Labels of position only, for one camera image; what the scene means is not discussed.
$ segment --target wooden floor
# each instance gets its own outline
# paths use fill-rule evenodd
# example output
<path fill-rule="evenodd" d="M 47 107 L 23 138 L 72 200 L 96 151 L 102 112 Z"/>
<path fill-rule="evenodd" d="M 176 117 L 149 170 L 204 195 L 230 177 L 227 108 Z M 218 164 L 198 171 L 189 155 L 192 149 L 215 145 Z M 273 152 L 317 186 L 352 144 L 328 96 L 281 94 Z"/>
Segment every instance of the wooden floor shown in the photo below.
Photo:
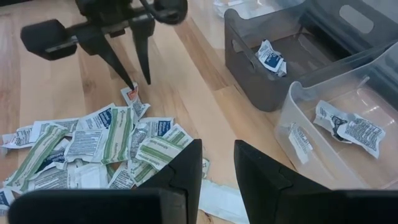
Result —
<path fill-rule="evenodd" d="M 223 22 L 212 14 L 211 0 L 191 0 L 186 21 L 177 27 L 156 24 L 150 38 L 152 85 L 137 60 L 131 32 L 110 42 L 140 86 L 146 116 L 173 116 L 189 134 L 203 141 L 211 161 L 208 178 L 237 187 L 233 145 L 243 139 L 292 167 L 274 139 L 276 114 L 252 106 L 224 66 Z M 27 24 L 56 18 L 70 26 L 82 18 L 74 0 L 35 0 L 0 8 L 0 134 L 13 133 L 35 120 L 79 117 L 112 102 L 125 105 L 126 85 L 98 56 L 81 48 L 71 57 L 46 61 L 26 51 L 20 38 Z M 27 150 L 0 160 L 0 180 L 22 163 Z M 6 223 L 4 217 L 0 223 Z M 225 223 L 199 212 L 198 223 Z"/>

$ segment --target wooden table surface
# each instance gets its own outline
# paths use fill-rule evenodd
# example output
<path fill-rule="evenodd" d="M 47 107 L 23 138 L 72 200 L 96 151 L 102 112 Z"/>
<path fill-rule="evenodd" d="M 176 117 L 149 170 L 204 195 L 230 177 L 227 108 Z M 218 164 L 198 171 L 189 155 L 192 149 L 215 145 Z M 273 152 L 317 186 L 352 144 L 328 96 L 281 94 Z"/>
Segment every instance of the wooden table surface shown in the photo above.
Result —
<path fill-rule="evenodd" d="M 211 162 L 208 178 L 237 188 L 235 139 L 292 165 L 274 139 L 278 112 L 266 114 L 253 107 L 225 67 L 223 21 L 211 7 L 212 0 L 191 0 L 181 25 L 156 24 L 149 40 L 152 85 L 142 76 L 131 32 L 110 42 L 138 82 L 141 100 L 152 105 L 146 116 L 175 117 L 191 136 L 202 139 L 203 155 Z M 26 51 L 21 28 L 53 18 L 65 26 L 84 21 L 74 0 L 35 0 L 0 8 L 0 134 L 35 120 L 83 116 L 112 102 L 125 105 L 120 89 L 126 85 L 98 56 L 78 48 L 71 57 L 49 62 Z M 13 150 L 1 159 L 0 180 L 16 170 L 27 153 Z M 226 222 L 199 211 L 198 223 Z"/>

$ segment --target packet in bin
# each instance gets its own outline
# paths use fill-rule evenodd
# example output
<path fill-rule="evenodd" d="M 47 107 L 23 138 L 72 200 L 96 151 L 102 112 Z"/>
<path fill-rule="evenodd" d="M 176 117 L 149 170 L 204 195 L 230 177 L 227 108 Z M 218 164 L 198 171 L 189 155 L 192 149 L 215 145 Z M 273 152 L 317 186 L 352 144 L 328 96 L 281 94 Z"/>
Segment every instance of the packet in bin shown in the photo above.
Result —
<path fill-rule="evenodd" d="M 379 143 L 386 132 L 379 126 L 354 113 L 344 113 L 321 100 L 315 110 L 313 121 L 340 142 L 355 143 L 362 146 L 370 155 L 379 158 Z"/>
<path fill-rule="evenodd" d="M 264 40 L 256 53 L 260 62 L 266 69 L 275 73 L 278 77 L 286 75 L 286 62 L 281 53 L 275 51 L 268 40 Z"/>

